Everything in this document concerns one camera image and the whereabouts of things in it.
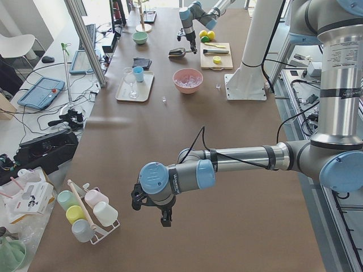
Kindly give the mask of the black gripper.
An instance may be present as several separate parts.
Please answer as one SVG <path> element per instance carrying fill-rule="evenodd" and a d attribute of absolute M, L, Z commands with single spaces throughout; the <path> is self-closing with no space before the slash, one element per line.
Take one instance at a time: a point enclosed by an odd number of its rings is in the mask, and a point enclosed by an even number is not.
<path fill-rule="evenodd" d="M 176 196 L 172 195 L 170 201 L 165 205 L 154 203 L 149 195 L 144 192 L 140 183 L 134 184 L 133 191 L 131 192 L 132 208 L 136 211 L 141 209 L 141 206 L 155 206 L 161 210 L 161 224 L 163 227 L 171 227 L 172 223 L 172 207 L 176 203 Z"/>
<path fill-rule="evenodd" d="M 185 37 L 190 42 L 191 51 L 193 54 L 197 53 L 196 48 L 196 34 L 193 28 L 181 28 L 177 32 L 177 40 L 181 41 L 182 37 Z"/>

